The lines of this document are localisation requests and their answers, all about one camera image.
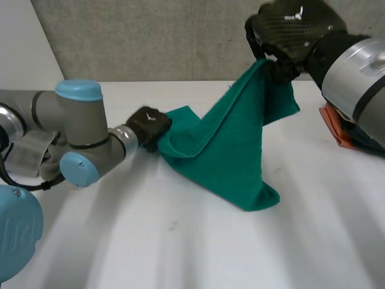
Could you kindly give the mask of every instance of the silver metal ring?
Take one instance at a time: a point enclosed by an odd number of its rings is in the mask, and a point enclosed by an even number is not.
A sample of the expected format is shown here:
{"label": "silver metal ring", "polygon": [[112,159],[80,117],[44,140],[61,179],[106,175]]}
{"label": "silver metal ring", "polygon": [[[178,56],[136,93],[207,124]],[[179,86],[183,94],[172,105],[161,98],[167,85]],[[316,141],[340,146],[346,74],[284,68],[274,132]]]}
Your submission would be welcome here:
{"label": "silver metal ring", "polygon": [[12,111],[2,105],[0,105],[0,125],[8,134],[10,143],[20,140],[24,135],[22,122]]}
{"label": "silver metal ring", "polygon": [[136,151],[139,147],[139,141],[135,133],[126,125],[119,125],[109,131],[116,135],[124,144],[126,157]]}

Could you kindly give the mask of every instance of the black mesh glove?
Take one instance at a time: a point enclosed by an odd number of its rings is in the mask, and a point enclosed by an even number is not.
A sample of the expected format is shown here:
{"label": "black mesh glove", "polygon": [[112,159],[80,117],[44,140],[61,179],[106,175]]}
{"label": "black mesh glove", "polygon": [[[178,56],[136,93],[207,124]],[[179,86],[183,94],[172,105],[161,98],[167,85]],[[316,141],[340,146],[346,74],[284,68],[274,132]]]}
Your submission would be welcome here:
{"label": "black mesh glove", "polygon": [[257,60],[274,55],[264,71],[275,82],[290,82],[305,72],[313,45],[326,34],[347,33],[345,22],[323,0],[275,0],[261,6],[245,24]]}

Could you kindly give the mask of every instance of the light blue joint cap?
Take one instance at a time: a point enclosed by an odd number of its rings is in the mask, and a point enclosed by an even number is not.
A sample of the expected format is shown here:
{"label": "light blue joint cap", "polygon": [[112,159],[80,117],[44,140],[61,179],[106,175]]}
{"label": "light blue joint cap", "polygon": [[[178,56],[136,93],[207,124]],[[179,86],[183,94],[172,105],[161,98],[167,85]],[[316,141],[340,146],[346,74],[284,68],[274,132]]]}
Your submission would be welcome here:
{"label": "light blue joint cap", "polygon": [[99,180],[95,165],[77,152],[68,152],[60,160],[60,171],[67,182],[86,188]]}
{"label": "light blue joint cap", "polygon": [[0,185],[0,283],[18,274],[43,234],[43,210],[22,188]]}
{"label": "light blue joint cap", "polygon": [[101,101],[103,99],[102,89],[94,80],[70,79],[60,81],[55,88],[55,93],[62,98],[73,101]]}

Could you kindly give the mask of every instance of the teal fabric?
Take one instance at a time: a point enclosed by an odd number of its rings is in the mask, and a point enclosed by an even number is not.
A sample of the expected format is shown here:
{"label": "teal fabric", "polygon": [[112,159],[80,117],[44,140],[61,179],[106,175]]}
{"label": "teal fabric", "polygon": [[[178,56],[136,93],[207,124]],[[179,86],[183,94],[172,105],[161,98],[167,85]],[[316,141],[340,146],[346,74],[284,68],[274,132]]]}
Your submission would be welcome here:
{"label": "teal fabric", "polygon": [[262,127],[299,111],[292,86],[268,82],[259,69],[263,62],[246,71],[202,119],[189,107],[169,112],[173,124],[158,141],[174,170],[246,211],[280,200],[262,182]]}

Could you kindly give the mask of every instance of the concrete wall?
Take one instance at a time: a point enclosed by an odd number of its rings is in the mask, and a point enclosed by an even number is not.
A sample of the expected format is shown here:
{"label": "concrete wall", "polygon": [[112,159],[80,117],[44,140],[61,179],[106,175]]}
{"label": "concrete wall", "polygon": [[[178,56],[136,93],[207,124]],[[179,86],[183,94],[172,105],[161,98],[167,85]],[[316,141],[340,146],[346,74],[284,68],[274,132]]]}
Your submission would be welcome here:
{"label": "concrete wall", "polygon": [[[236,79],[254,61],[260,0],[32,0],[65,78]],[[385,37],[385,0],[328,0],[351,32]]]}

